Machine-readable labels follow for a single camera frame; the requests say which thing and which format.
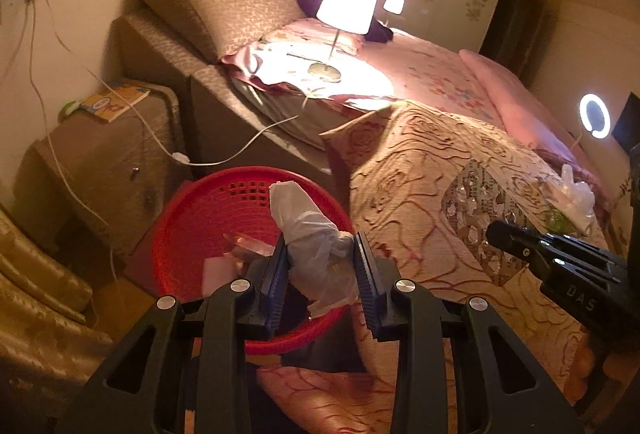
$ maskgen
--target golden curtain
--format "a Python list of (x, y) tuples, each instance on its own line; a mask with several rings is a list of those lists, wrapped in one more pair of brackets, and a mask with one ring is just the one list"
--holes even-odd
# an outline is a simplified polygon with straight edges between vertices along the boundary
[(91, 297), (0, 211), (0, 401), (30, 419), (60, 416), (111, 349), (85, 326)]

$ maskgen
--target lamp base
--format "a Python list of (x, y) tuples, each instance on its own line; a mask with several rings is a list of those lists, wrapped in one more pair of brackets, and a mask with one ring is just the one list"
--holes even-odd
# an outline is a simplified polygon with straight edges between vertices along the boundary
[(315, 64), (309, 65), (307, 72), (318, 80), (326, 81), (328, 83), (338, 83), (342, 79), (340, 71), (335, 67), (327, 64)]

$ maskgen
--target lamp shade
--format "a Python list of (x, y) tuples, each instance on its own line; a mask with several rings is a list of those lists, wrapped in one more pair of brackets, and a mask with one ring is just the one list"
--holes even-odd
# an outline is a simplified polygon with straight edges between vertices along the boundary
[(319, 20), (334, 28), (365, 35), (369, 32), (377, 0), (322, 0)]
[(386, 0), (385, 5), (382, 6), (385, 11), (399, 15), (404, 8), (404, 0)]

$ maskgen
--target floral bedspread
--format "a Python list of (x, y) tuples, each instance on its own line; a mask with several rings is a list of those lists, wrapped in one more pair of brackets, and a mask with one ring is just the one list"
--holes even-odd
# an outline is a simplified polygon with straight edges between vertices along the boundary
[[(336, 184), (350, 193), (353, 226), (366, 234), (375, 254), (393, 260), (402, 277), (436, 297), (456, 302), (484, 297), (562, 388), (582, 336), (578, 322), (540, 293), (540, 281), (529, 270), (503, 286), (495, 285), (442, 211), (451, 181), (475, 159), (543, 230), (548, 206), (537, 181), (558, 181), (549, 166), (492, 125), (411, 101), (396, 102), (322, 137)], [(599, 228), (591, 240), (599, 247), (606, 245)], [(310, 434), (390, 430), (398, 343), (372, 339), (360, 304), (351, 306), (351, 312), (366, 374), (299, 367), (258, 373), (262, 388)], [(445, 355), (449, 432), (455, 433), (455, 382), (446, 348)]]
[(460, 56), (432, 42), (394, 30), (386, 44), (368, 42), (357, 56), (336, 51), (331, 64), (339, 83), (315, 80), (309, 60), (325, 60), (330, 46), (313, 40), (254, 42), (223, 58), (230, 74), (272, 95), (310, 94), (348, 119), (396, 100), (411, 99), (434, 109), (504, 124), (484, 86)]
[(504, 130), (491, 98), (456, 52), (399, 30), (394, 33), (387, 44), (368, 42), (358, 57), (385, 74), (396, 98), (470, 116)]

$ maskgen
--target laundry basket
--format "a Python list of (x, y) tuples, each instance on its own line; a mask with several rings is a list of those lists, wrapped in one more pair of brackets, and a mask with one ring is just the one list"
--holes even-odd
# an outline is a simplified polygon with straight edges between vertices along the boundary
[[(152, 254), (160, 293), (183, 302), (201, 298), (204, 260), (225, 253), (225, 233), (244, 233), (275, 245), (280, 230), (271, 218), (269, 187), (277, 181), (297, 182), (338, 229), (353, 233), (340, 204), (309, 179), (271, 167), (216, 172), (180, 193), (162, 214)], [(330, 328), (345, 309), (333, 309), (267, 342), (247, 341), (245, 352), (281, 354), (299, 349)]]

